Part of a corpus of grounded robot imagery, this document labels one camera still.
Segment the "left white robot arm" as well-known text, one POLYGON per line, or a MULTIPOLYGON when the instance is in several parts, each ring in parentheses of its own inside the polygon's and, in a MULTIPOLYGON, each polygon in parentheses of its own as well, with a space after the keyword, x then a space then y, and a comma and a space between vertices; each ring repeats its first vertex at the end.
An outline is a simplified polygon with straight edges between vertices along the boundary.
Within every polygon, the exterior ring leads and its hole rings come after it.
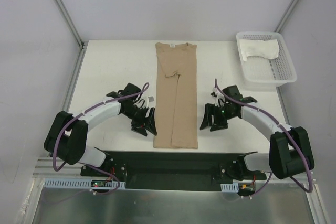
POLYGON ((111 158, 103 151, 87 145, 87 135, 99 124, 119 115, 131 120, 131 131, 147 136, 157 135, 155 126, 155 108, 148 107, 142 94, 149 88, 145 83, 142 88, 128 83, 124 89, 108 93, 97 104, 82 110, 78 115, 60 111, 50 127, 44 142, 44 149, 52 154, 54 171, 62 169, 56 159, 63 164, 76 163, 92 167, 99 176, 110 173, 111 158))

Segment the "beige t shirt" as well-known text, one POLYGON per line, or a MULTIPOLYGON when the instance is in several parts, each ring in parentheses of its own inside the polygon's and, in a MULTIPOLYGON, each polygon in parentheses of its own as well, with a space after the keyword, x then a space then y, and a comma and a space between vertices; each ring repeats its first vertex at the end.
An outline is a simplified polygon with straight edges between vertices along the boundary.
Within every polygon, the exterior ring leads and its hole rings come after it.
POLYGON ((197 46, 156 43, 155 148, 197 149, 197 46))

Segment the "white plastic basket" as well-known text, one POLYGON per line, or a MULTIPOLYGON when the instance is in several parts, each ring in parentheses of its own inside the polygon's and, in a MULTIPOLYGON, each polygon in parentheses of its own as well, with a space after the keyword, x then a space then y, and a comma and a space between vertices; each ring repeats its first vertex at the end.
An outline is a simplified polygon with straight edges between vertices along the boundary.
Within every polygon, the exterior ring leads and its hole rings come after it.
POLYGON ((291 55, 280 33, 239 32, 236 41, 246 86, 268 89, 297 81, 291 55))

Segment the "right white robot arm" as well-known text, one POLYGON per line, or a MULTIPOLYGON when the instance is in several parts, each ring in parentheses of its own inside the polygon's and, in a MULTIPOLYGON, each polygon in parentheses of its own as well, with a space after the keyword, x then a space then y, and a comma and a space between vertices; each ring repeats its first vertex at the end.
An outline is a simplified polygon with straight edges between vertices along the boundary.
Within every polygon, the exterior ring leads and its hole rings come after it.
POLYGON ((244 97, 237 86, 222 91, 214 88, 211 96, 215 102, 205 104, 201 130, 224 130, 228 128, 230 119, 239 118, 256 128, 270 144, 267 154, 250 152, 239 155, 229 169, 237 180, 248 179, 255 171, 271 172, 278 179, 284 179, 314 169, 308 132, 303 127, 280 123, 262 109, 255 98, 244 97))

